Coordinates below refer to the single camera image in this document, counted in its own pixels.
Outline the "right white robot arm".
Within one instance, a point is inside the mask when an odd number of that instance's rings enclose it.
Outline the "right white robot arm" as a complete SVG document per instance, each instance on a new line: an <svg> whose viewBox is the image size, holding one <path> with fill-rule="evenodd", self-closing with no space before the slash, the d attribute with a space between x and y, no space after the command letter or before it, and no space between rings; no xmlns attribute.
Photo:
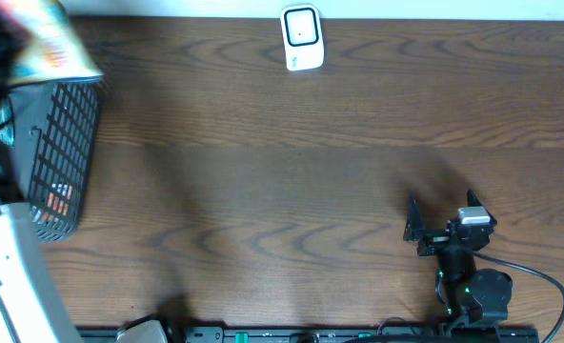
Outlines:
<svg viewBox="0 0 564 343"><path fill-rule="evenodd" d="M475 254L490 243L496 225L473 191L467 191L467 205L443 229L427 228L415 197L410 197L403 240L415 242L419 256L437 260L435 292L449 313L439 325L444 335L470 328L496 330L508 318L512 279L494 269L479 270L475 264Z"/></svg>

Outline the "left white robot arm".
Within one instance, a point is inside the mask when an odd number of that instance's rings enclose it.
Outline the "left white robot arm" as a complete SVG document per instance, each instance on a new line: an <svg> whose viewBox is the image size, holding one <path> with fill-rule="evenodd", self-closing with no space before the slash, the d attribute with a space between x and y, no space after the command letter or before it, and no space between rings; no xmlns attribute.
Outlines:
<svg viewBox="0 0 564 343"><path fill-rule="evenodd" d="M42 255L78 228L102 71L57 1L0 1L0 342L170 342L147 316L80 329Z"/></svg>

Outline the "yellow snack bag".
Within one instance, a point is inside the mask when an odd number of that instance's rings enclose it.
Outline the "yellow snack bag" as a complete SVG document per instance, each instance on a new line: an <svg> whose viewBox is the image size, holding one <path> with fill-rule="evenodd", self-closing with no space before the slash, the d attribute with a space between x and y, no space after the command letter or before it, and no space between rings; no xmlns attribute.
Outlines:
<svg viewBox="0 0 564 343"><path fill-rule="evenodd" d="M56 0L0 0L0 13L20 37L9 85L95 82L103 73Z"/></svg>

